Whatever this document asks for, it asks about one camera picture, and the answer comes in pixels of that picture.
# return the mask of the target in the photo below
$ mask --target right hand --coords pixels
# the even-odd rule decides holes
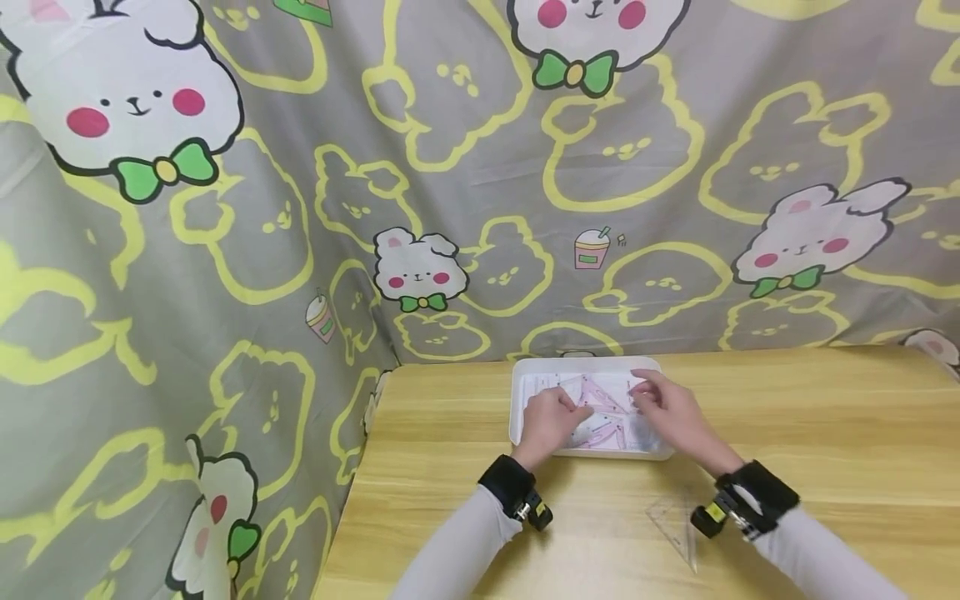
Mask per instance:
[[[668,444],[713,477],[743,467],[744,460],[710,427],[693,392],[659,371],[634,369],[631,373],[646,380],[630,391],[634,406]]]

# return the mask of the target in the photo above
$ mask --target yellow bunny outline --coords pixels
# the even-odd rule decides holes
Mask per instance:
[[[927,199],[921,201],[916,208],[910,212],[903,213],[896,217],[891,217],[890,222],[894,225],[907,223],[926,214],[926,205],[941,200],[952,200],[960,198],[960,180],[954,180],[944,187],[918,187],[910,190],[907,198],[927,196]]]
[[[839,9],[850,0],[731,0],[750,12],[780,21],[803,21]]]
[[[23,123],[34,127],[26,105],[13,98],[0,94],[0,123]],[[140,213],[135,204],[123,199],[117,190],[94,178],[78,177],[60,171],[67,185],[77,190],[93,202],[115,211],[120,216],[120,229],[124,233],[125,244],[120,252],[110,260],[110,274],[117,289],[127,287],[130,266],[143,253],[146,247],[146,233],[140,221]]]
[[[129,454],[140,446],[146,446],[142,460],[137,462],[137,466],[144,469],[143,477],[131,477],[128,480],[135,481],[136,487],[123,492],[112,502],[101,498],[80,504],[81,498],[86,496],[97,476],[114,458]],[[96,518],[109,520],[139,505],[161,483],[191,480],[196,483],[197,471],[193,465],[189,462],[179,465],[168,463],[165,458],[166,447],[166,436],[159,427],[132,429],[113,436],[97,449],[96,454],[49,511],[41,510],[27,516],[0,519],[0,542],[7,543],[22,537],[32,538],[33,543],[24,565],[30,566],[50,543],[87,509],[92,508]]]
[[[417,102],[417,90],[407,70],[396,63],[396,21],[399,17],[401,0],[385,1],[383,8],[383,59],[377,66],[365,69],[361,76],[364,93],[367,96],[367,104],[370,105],[373,116],[393,131],[403,133],[407,162],[422,173],[443,173],[457,166],[461,158],[476,146],[477,141],[493,135],[504,125],[516,120],[526,109],[527,103],[533,95],[533,73],[530,64],[526,57],[514,46],[510,26],[503,15],[500,14],[491,0],[468,0],[468,3],[493,29],[506,49],[519,79],[520,91],[516,94],[514,103],[505,112],[491,116],[482,126],[467,132],[464,140],[453,147],[446,158],[437,162],[429,162],[419,156],[420,136],[430,132],[432,128],[424,125],[408,112],[409,108]],[[399,85],[406,97],[403,120],[393,119],[384,114],[373,96],[375,86],[390,82]]]
[[[700,160],[704,149],[706,134],[704,133],[703,126],[690,116],[689,107],[678,96],[677,80],[673,76],[673,62],[664,53],[659,53],[646,60],[644,64],[648,64],[657,69],[657,81],[663,90],[660,103],[666,106],[673,114],[673,118],[677,123],[677,129],[685,132],[690,137],[690,143],[686,148],[686,161],[656,183],[615,198],[579,201],[569,199],[560,191],[557,185],[557,167],[560,165],[566,149],[593,133],[597,124],[596,117],[594,117],[596,113],[626,102],[626,99],[616,95],[616,87],[620,82],[620,74],[616,73],[613,76],[613,84],[610,91],[602,98],[593,99],[580,94],[563,96],[550,103],[550,106],[547,107],[547,110],[540,120],[540,128],[544,133],[549,135],[554,142],[550,156],[547,158],[546,165],[543,167],[543,192],[546,194],[547,199],[557,208],[571,212],[613,212],[615,210],[632,208],[633,206],[653,200],[660,194],[668,191],[684,177],[689,175]],[[590,106],[593,106],[593,111],[588,118],[587,124],[580,130],[567,133],[556,124],[557,117],[559,117],[566,108]]]
[[[5,294],[0,295],[0,326],[30,298],[42,292],[52,292],[78,301],[84,307],[85,319],[96,310],[96,293],[86,281],[60,269],[21,269],[13,248],[3,241],[0,241],[0,279],[5,288]],[[23,386],[42,385],[82,369],[114,350],[117,360],[134,381],[142,386],[156,381],[156,363],[144,363],[131,346],[133,318],[89,323],[100,331],[100,337],[74,346],[53,358],[39,359],[29,348],[0,341],[0,377]]]
[[[526,296],[520,299],[520,301],[513,306],[508,306],[507,308],[485,308],[476,301],[472,300],[467,292],[464,292],[460,295],[460,300],[463,300],[467,305],[472,306],[476,310],[490,317],[513,317],[533,303],[534,300],[539,298],[543,292],[550,287],[550,283],[553,281],[553,255],[543,249],[543,245],[537,241],[533,230],[530,229],[530,224],[527,223],[527,220],[520,215],[494,217],[485,223],[480,229],[479,243],[470,248],[460,249],[460,254],[470,254],[470,264],[464,267],[464,271],[470,274],[477,270],[477,268],[480,266],[479,263],[477,263],[477,257],[496,248],[496,245],[490,243],[489,238],[491,230],[498,225],[507,224],[512,224],[514,227],[516,227],[516,232],[519,233],[523,245],[529,248],[531,252],[533,252],[534,257],[543,263],[543,279],[541,279],[540,282],[537,283],[537,285],[535,285]]]
[[[912,190],[908,196],[927,196],[928,198],[910,212],[892,218],[891,221],[896,225],[913,221],[921,215],[924,215],[927,212],[927,204],[960,198],[960,180],[954,180],[945,187],[917,188]],[[871,273],[859,264],[852,264],[841,271],[841,273],[850,278],[866,281],[875,285],[901,287],[936,300],[953,300],[960,298],[960,283],[938,285],[932,281],[920,279],[919,277]]]
[[[326,500],[326,496],[319,494],[303,509],[303,512],[300,513],[299,516],[294,507],[288,506],[280,511],[279,514],[263,528],[263,536],[256,548],[256,558],[252,561],[253,575],[251,575],[250,579],[244,582],[243,586],[237,591],[237,600],[243,600],[247,597],[248,593],[251,594],[251,598],[260,597],[260,585],[263,583],[263,576],[266,574],[267,568],[271,564],[280,562],[283,555],[286,554],[287,548],[290,547],[290,542],[293,541],[297,530],[317,511],[323,511],[326,521],[324,547],[321,550],[320,560],[318,561],[318,569],[324,568],[326,556],[329,553],[330,544],[333,541],[333,520],[330,516],[330,503]],[[279,543],[279,547],[277,547],[272,541],[272,537],[280,525],[283,525],[284,535],[283,540]]]
[[[348,258],[347,260],[340,263],[340,266],[337,267],[337,272],[333,274],[333,278],[330,280],[330,303],[332,305],[333,300],[336,298],[337,288],[340,285],[340,280],[343,278],[344,274],[350,269],[357,269],[361,271],[364,277],[367,278],[367,282],[370,284],[371,289],[373,290],[373,299],[367,305],[367,311],[370,315],[370,322],[372,323],[372,329],[370,332],[370,337],[367,338],[367,341],[363,341],[360,334],[353,335],[353,329],[345,326],[340,322],[340,316],[336,310],[336,306],[333,309],[333,318],[337,322],[337,330],[340,331],[340,334],[344,337],[344,342],[347,346],[347,356],[345,360],[347,361],[347,366],[353,366],[353,363],[356,361],[356,355],[358,353],[366,352],[370,345],[373,343],[373,339],[376,337],[376,319],[373,317],[373,310],[376,306],[380,305],[382,297],[380,296],[380,290],[374,285],[373,279],[370,277],[370,274],[367,272],[367,267],[364,266],[362,262],[356,258]]]
[[[353,388],[353,396],[350,397],[350,402],[347,406],[337,415],[337,418],[333,421],[333,426],[330,428],[330,453],[340,459],[340,468],[337,470],[337,485],[345,486],[353,479],[354,473],[356,473],[358,465],[353,467],[353,470],[347,472],[347,460],[351,456],[356,456],[360,454],[363,450],[364,443],[361,442],[360,445],[353,447],[349,450],[344,449],[340,444],[340,430],[343,428],[344,423],[347,422],[347,418],[350,416],[350,412],[353,410],[353,407],[356,406],[357,398],[360,397],[360,393],[363,391],[364,381],[367,379],[373,380],[373,386],[376,387],[376,380],[380,378],[380,369],[377,367],[366,367],[360,372],[360,377],[357,379],[357,384]]]
[[[310,71],[310,74],[303,80],[289,79],[280,77],[279,75],[270,75],[269,73],[254,73],[244,68],[233,58],[233,55],[217,36],[216,29],[214,29],[210,21],[206,19],[204,20],[204,35],[210,46],[212,46],[224,60],[229,62],[237,75],[248,84],[262,87],[263,89],[291,94],[313,94],[320,91],[326,84],[326,50],[324,49],[324,42],[321,40],[320,31],[317,29],[317,26],[301,19],[298,19],[298,22],[306,33],[307,43],[310,44],[310,50],[313,54],[313,70]]]
[[[358,164],[353,158],[347,154],[347,151],[337,146],[336,144],[323,144],[323,146],[317,147],[314,151],[314,158],[316,159],[316,171],[317,171],[317,185],[315,187],[315,196],[313,209],[317,213],[317,216],[320,218],[320,222],[324,224],[324,227],[330,231],[336,233],[343,233],[348,236],[354,242],[357,243],[360,248],[369,254],[373,254],[376,250],[374,245],[368,241],[362,239],[353,229],[344,225],[339,221],[334,221],[326,214],[324,210],[324,200],[326,200],[326,187],[330,183],[330,175],[326,172],[327,162],[326,155],[334,154],[339,156],[340,159],[347,165],[347,171],[344,173],[345,177],[359,178],[367,180],[367,189],[370,190],[370,193],[376,196],[381,200],[392,200],[399,206],[400,210],[403,211],[403,214],[406,215],[407,219],[410,221],[410,231],[420,239],[423,236],[423,222],[420,220],[420,216],[414,211],[414,209],[407,203],[406,197],[404,194],[410,189],[410,180],[407,179],[405,175],[400,171],[390,160],[376,160],[374,162],[365,162],[363,164]],[[389,189],[381,189],[373,184],[373,180],[370,178],[369,174],[376,171],[387,171],[390,175],[396,178],[396,185]]]
[[[944,10],[943,0],[921,0],[917,7],[917,24],[927,29],[948,34],[960,34],[960,12]],[[960,60],[960,37],[933,66],[930,82],[934,85],[960,85],[960,71],[953,67]]]
[[[707,263],[707,266],[713,270],[717,277],[719,277],[720,282],[708,294],[697,296],[680,304],[671,306],[666,312],[658,314],[653,319],[641,322],[631,321],[630,315],[641,309],[633,308],[632,306],[624,306],[621,303],[625,301],[629,295],[622,289],[613,287],[613,279],[621,269],[634,262],[634,260],[637,260],[638,258],[641,258],[642,256],[652,252],[679,252],[681,254],[693,256],[694,258],[699,258],[703,262]],[[599,292],[585,296],[583,299],[583,305],[584,308],[586,308],[586,310],[589,312],[615,314],[620,325],[623,327],[644,327],[661,324],[664,321],[677,316],[678,313],[683,312],[688,308],[692,308],[697,304],[719,298],[724,291],[730,287],[732,282],[733,271],[731,271],[730,265],[728,265],[724,259],[720,258],[703,246],[697,246],[696,244],[690,244],[688,242],[659,242],[658,244],[641,248],[640,250],[631,252],[626,256],[618,258],[616,262],[611,264],[610,268],[604,272],[603,288],[601,288]],[[598,307],[594,305],[597,300],[604,298],[605,296],[615,297],[617,300],[617,306]]]
[[[793,302],[801,298],[817,298],[819,300],[812,306],[808,306],[806,308],[795,308],[793,306]],[[738,305],[727,311],[727,328],[724,330],[720,339],[717,340],[717,346],[722,350],[737,349],[730,345],[730,339],[736,332],[736,327],[740,324],[740,312],[749,306],[754,306],[755,304],[765,305],[766,308],[763,309],[764,311],[773,310],[775,308],[786,308],[787,312],[789,312],[791,315],[808,315],[811,313],[816,313],[818,315],[827,317],[836,325],[833,333],[823,340],[817,340],[808,344],[803,344],[802,348],[822,346],[824,343],[829,342],[850,328],[850,322],[847,321],[846,317],[836,312],[832,308],[829,308],[830,303],[834,300],[836,300],[836,294],[832,294],[831,292],[823,292],[820,290],[813,290],[801,292],[800,294],[794,294],[793,296],[787,296],[780,300],[774,300],[767,297],[740,302]]]
[[[310,242],[309,210],[306,206],[306,200],[303,198],[303,194],[301,194],[300,188],[297,186],[297,182],[276,162],[274,155],[271,154],[270,149],[267,148],[267,145],[257,130],[251,127],[244,128],[237,135],[233,147],[236,148],[241,140],[249,140],[256,145],[260,153],[270,161],[274,171],[276,171],[280,178],[293,190],[294,196],[297,198],[298,203],[300,203],[300,222],[303,230],[304,243],[306,244],[306,257],[304,258],[303,267],[300,268],[300,272],[284,283],[263,290],[249,288],[240,283],[233,275],[224,251],[220,248],[220,240],[226,237],[233,228],[233,223],[236,220],[236,212],[229,203],[223,202],[222,199],[230,188],[244,180],[245,177],[227,173],[220,156],[214,157],[214,160],[220,167],[220,177],[217,178],[216,181],[207,187],[190,186],[183,188],[170,199],[170,227],[173,229],[174,235],[176,235],[177,239],[182,243],[191,246],[206,247],[206,250],[210,252],[210,256],[213,258],[217,275],[220,277],[220,281],[224,284],[224,287],[227,288],[227,291],[230,292],[230,295],[244,304],[256,306],[288,296],[299,290],[304,283],[310,280],[310,277],[313,276],[314,268],[313,246]],[[211,191],[217,195],[217,205],[220,207],[221,212],[217,224],[211,229],[188,228],[186,224],[186,205],[190,201],[196,200]]]
[[[623,356],[623,347],[620,346],[620,344],[614,340],[614,338],[607,335],[603,331],[594,329],[589,325],[574,323],[572,321],[554,321],[552,323],[542,324],[531,329],[530,332],[524,336],[523,340],[520,341],[520,351],[507,353],[506,360],[515,362],[519,359],[519,357],[524,355],[539,356],[530,350],[534,340],[537,339],[537,336],[542,333],[556,331],[558,329],[573,329],[574,331],[579,331],[580,333],[583,333],[603,344],[610,352],[613,353],[614,356]]]
[[[297,416],[294,448],[290,457],[290,464],[274,481],[268,484],[264,484],[263,481],[260,482],[256,498],[257,501],[262,501],[279,492],[284,486],[290,483],[297,469],[300,468],[300,460],[302,460],[303,457],[307,417],[309,416],[310,406],[315,396],[317,375],[310,365],[310,361],[299,352],[267,350],[254,344],[250,340],[240,340],[234,344],[230,352],[227,353],[227,356],[221,359],[210,373],[210,398],[213,401],[214,410],[207,416],[203,424],[197,428],[197,436],[203,438],[215,423],[220,425],[221,431],[224,432],[227,438],[224,442],[223,450],[218,454],[224,454],[236,449],[239,436],[236,427],[224,425],[224,423],[230,416],[230,413],[232,413],[234,407],[236,407],[237,402],[240,401],[240,398],[242,398],[247,391],[227,396],[227,391],[224,387],[224,374],[235,362],[244,357],[251,358],[260,363],[260,365],[270,364],[278,367],[290,365],[294,367],[299,374],[303,375],[303,387],[300,391],[300,410]]]
[[[756,103],[750,116],[744,122],[743,126],[740,127],[737,138],[723,151],[717,161],[707,168],[704,176],[700,179],[700,191],[698,193],[700,204],[708,210],[731,221],[737,221],[745,225],[761,225],[763,223],[764,219],[767,218],[767,213],[741,210],[715,197],[712,189],[713,178],[721,169],[729,166],[736,156],[736,153],[742,150],[743,147],[753,139],[754,127],[762,121],[767,109],[774,103],[794,94],[803,94],[803,96],[805,96],[810,106],[810,111],[795,120],[792,125],[800,123],[827,123],[820,129],[818,135],[820,142],[833,148],[846,148],[847,152],[847,175],[843,181],[837,185],[839,194],[840,196],[844,196],[856,187],[856,183],[863,175],[863,140],[871,133],[886,125],[887,121],[890,120],[892,114],[890,104],[887,102],[886,97],[879,92],[868,92],[827,103],[820,84],[814,81],[806,81],[788,85],[765,96]],[[832,113],[859,106],[865,107],[874,118],[847,135],[840,135],[830,130],[831,122],[829,117]]]
[[[443,323],[443,319],[448,317],[453,317],[453,323],[447,325]],[[403,323],[407,319],[418,319],[422,324],[432,324],[436,323],[443,329],[447,331],[458,331],[466,330],[470,331],[478,338],[480,338],[480,348],[471,350],[469,352],[464,352],[462,354],[450,355],[441,355],[441,354],[425,354],[413,347],[413,343],[410,339],[410,331],[407,329],[406,325]],[[477,356],[483,354],[491,346],[490,336],[477,329],[473,325],[469,324],[469,319],[464,313],[456,312],[454,310],[447,310],[442,313],[437,313],[436,315],[430,315],[424,317],[420,313],[400,313],[394,317],[394,325],[396,330],[400,332],[400,339],[403,343],[403,347],[406,348],[411,354],[422,358],[423,360],[439,360],[439,361],[449,361],[449,362],[460,362],[464,360],[470,360],[471,358],[476,358]]]

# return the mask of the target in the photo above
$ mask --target yellow label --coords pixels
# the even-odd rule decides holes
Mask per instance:
[[[713,502],[712,504],[707,506],[707,514],[710,515],[713,518],[713,520],[715,520],[718,523],[727,517],[726,515],[724,515],[723,509],[717,506],[716,502]]]

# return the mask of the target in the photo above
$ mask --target fabric backdrop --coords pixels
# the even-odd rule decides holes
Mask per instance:
[[[4,598],[308,597],[398,363],[960,369],[960,0],[0,0],[0,42]]]

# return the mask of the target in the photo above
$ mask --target wrist strap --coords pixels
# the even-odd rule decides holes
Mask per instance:
[[[690,522],[708,538],[732,519],[748,540],[777,529],[780,518],[800,504],[800,497],[758,461],[721,475],[718,494],[708,506],[698,506]]]
[[[490,490],[509,518],[529,520],[538,531],[553,520],[550,508],[534,490],[537,479],[506,454],[497,457],[477,483]]]

